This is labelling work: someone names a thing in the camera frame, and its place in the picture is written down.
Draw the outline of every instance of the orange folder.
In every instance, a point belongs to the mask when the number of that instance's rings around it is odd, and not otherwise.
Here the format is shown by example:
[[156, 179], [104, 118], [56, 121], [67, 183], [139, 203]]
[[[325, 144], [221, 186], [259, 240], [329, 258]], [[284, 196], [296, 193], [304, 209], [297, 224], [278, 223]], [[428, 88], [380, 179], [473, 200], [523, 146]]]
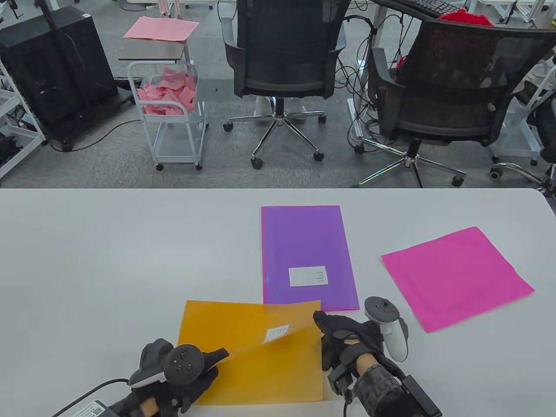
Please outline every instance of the orange folder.
[[196, 405], [322, 400], [320, 301], [289, 305], [188, 301], [179, 345], [225, 348], [219, 376]]

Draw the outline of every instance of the white label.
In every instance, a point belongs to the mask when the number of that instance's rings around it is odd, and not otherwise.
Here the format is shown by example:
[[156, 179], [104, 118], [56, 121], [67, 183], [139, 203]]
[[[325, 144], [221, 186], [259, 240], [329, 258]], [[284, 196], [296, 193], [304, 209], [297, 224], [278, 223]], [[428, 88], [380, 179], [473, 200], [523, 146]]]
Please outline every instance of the white label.
[[303, 268], [288, 268], [290, 272], [290, 287], [307, 287], [310, 285], [327, 285], [328, 277], [323, 266], [307, 266]]
[[289, 324], [282, 327], [275, 327], [274, 329], [268, 329], [266, 331], [265, 343], [272, 342], [273, 340], [284, 337], [287, 330], [290, 328]]
[[73, 417], [98, 417], [106, 410], [98, 402], [93, 401]]

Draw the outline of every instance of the red cloth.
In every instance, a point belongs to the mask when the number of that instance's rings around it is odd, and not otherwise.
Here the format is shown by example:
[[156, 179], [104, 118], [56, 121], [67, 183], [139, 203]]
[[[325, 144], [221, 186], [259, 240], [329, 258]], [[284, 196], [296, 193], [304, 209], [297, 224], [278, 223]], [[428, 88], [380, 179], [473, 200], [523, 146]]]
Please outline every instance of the red cloth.
[[444, 20], [454, 23], [474, 24], [477, 26], [494, 27], [494, 25], [490, 22], [490, 20], [488, 20], [488, 17], [486, 17], [485, 15], [472, 14], [465, 9], [460, 9], [457, 12], [448, 13], [440, 16], [438, 20]]

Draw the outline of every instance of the hand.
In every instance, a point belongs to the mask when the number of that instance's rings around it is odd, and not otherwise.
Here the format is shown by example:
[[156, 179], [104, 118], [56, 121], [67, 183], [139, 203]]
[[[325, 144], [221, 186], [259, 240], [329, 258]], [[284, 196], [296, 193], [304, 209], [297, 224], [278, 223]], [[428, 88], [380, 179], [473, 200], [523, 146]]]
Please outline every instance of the hand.
[[[390, 374], [397, 378], [403, 377], [401, 369], [384, 356], [384, 338], [378, 323], [374, 321], [359, 323], [349, 317], [329, 315], [323, 311], [316, 311], [313, 319], [323, 334], [321, 339], [323, 371], [340, 365], [342, 352], [350, 344], [360, 341], [369, 348], [376, 361]], [[350, 364], [349, 369], [352, 374], [359, 377], [359, 367], [355, 363]]]
[[203, 371], [190, 384], [176, 386], [168, 382], [155, 382], [135, 388], [127, 397], [110, 408], [120, 417], [135, 415], [151, 417], [157, 414], [160, 417], [176, 417], [178, 409], [181, 413], [185, 413], [210, 388], [218, 376], [218, 368], [215, 365], [228, 356], [225, 349], [203, 353], [205, 362]]

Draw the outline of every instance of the black mesh chair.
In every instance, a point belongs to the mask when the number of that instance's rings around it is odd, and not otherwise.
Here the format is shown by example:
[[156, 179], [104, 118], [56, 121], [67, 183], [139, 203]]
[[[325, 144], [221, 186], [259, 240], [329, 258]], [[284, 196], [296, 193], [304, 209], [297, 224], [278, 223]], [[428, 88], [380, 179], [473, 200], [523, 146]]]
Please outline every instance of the black mesh chair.
[[324, 111], [285, 113], [284, 97], [321, 96], [334, 93], [336, 60], [346, 46], [342, 20], [350, 0], [237, 0], [237, 44], [232, 19], [222, 18], [226, 58], [234, 70], [234, 92], [272, 97], [274, 114], [230, 117], [224, 123], [229, 132], [234, 122], [269, 119], [271, 125], [251, 155], [253, 168], [261, 146], [276, 126], [286, 125], [314, 151], [316, 161], [324, 154], [295, 125], [293, 118], [318, 116]]
[[556, 31], [470, 26], [424, 21], [398, 73], [389, 70], [384, 50], [369, 53], [368, 94], [376, 106], [380, 133], [406, 139], [406, 152], [364, 138], [363, 143], [399, 159], [359, 181], [357, 186], [396, 167], [413, 172], [423, 187], [418, 163], [454, 175], [465, 172], [419, 156], [423, 141], [493, 143], [500, 133], [514, 90], [527, 72], [556, 44]]

